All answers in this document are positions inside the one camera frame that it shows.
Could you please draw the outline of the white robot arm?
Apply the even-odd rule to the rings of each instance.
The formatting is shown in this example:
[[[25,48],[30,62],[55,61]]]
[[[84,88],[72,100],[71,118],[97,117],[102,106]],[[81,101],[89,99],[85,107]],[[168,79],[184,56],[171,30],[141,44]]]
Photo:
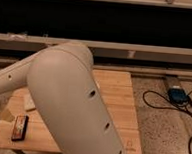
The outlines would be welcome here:
[[[0,70],[0,94],[26,87],[62,154],[127,154],[90,51],[72,41],[40,50]]]

